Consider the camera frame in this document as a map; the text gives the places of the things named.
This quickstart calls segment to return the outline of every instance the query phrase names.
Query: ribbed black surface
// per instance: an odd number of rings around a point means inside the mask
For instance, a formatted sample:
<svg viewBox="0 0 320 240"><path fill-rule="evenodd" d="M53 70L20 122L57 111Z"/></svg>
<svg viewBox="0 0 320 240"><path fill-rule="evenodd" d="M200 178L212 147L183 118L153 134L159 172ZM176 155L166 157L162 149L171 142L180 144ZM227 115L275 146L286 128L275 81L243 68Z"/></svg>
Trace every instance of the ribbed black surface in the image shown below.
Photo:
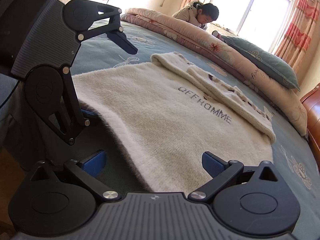
<svg viewBox="0 0 320 240"><path fill-rule="evenodd" d="M60 67L71 64L80 46L76 33L62 18L64 4L51 0L26 37L11 69L11 73L24 78L37 65Z"/></svg>
<svg viewBox="0 0 320 240"><path fill-rule="evenodd" d="M13 239L253 240L223 228L206 205L191 203L182 193L128 193L122 201L103 204L87 225L69 235L38 238L19 233ZM272 240L294 238L287 235Z"/></svg>

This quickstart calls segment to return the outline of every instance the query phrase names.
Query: window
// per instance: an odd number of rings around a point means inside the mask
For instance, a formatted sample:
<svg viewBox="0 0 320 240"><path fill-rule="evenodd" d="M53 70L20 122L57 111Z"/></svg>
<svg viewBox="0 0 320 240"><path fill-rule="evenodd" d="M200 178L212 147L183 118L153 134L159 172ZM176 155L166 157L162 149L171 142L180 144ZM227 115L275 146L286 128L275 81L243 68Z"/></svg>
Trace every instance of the window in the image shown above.
<svg viewBox="0 0 320 240"><path fill-rule="evenodd" d="M271 52L284 29L293 0L211 0L217 23Z"/></svg>

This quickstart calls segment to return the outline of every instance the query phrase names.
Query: wooden bed frame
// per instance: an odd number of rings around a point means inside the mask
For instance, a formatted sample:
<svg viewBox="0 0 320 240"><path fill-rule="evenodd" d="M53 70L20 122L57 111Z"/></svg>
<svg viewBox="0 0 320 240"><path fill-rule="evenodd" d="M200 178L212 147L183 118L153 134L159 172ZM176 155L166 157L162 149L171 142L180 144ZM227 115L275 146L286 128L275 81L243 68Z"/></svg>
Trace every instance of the wooden bed frame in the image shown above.
<svg viewBox="0 0 320 240"><path fill-rule="evenodd" d="M320 168L320 83L300 101L308 112L309 146Z"/></svg>

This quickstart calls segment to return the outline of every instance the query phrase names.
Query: bedsheet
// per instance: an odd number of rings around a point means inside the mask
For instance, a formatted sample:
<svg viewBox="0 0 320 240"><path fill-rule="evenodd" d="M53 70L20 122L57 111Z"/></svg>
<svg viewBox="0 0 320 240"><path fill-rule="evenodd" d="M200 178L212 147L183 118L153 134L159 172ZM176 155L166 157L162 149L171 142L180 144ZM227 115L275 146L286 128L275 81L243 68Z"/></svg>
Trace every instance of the bedsheet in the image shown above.
<svg viewBox="0 0 320 240"><path fill-rule="evenodd" d="M93 27L101 24L105 22L96 22ZM136 55L127 54L110 41L106 34L103 34L82 43L70 70L71 73L80 74L149 62L151 54L176 51L227 84L237 86L258 108L272 118L272 127L276 134L276 142L272 145L274 165L301 206L301 215L293 231L294 236L301 240L318 240L320 237L320 175L307 141L256 92L212 61L158 33L126 22L121 24L128 40L138 48Z"/></svg>

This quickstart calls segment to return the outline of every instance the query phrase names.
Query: green pillow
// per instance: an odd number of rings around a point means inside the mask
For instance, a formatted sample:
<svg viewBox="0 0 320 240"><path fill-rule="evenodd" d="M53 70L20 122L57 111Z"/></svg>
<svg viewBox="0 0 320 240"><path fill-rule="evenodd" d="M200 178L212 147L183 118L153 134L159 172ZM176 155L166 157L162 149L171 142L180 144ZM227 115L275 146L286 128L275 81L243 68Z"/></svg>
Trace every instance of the green pillow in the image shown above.
<svg viewBox="0 0 320 240"><path fill-rule="evenodd" d="M289 89L296 88L300 91L297 76L292 67L281 58L239 37L222 36L222 40L284 87Z"/></svg>

